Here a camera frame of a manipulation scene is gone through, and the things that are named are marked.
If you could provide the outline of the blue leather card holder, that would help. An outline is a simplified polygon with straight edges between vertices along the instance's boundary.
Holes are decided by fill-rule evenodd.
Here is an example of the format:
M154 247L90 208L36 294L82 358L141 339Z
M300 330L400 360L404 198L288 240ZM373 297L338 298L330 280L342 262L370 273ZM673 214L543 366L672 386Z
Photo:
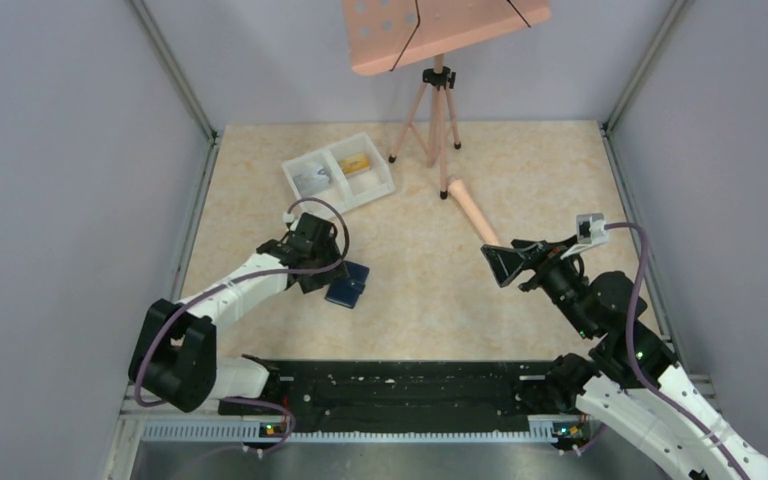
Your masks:
M346 276L329 286L325 300L344 308L354 309L365 291L370 268L351 261L346 261L345 265Z

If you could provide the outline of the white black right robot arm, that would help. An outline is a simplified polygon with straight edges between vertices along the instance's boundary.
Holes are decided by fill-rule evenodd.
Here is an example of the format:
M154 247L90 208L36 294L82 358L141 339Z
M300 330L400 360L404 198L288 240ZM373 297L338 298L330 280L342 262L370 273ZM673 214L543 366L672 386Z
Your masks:
M580 337L596 340L587 357L556 358L546 397L613 430L672 479L768 479L768 456L728 424L693 383L675 352L639 321L647 304L621 271L589 280L571 240L484 245L497 284L523 272L519 290L543 291Z

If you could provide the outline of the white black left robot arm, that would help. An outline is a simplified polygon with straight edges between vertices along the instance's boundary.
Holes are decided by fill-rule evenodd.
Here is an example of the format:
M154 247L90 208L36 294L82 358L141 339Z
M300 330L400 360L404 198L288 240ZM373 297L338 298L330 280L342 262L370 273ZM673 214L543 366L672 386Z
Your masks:
M303 293L347 276L347 245L336 224L304 213L280 239L268 240L228 276L187 299L158 299L147 309L128 377L141 407L188 413L208 400L243 398L257 413L279 404L280 386L251 357L224 357L220 335L265 300L294 286Z

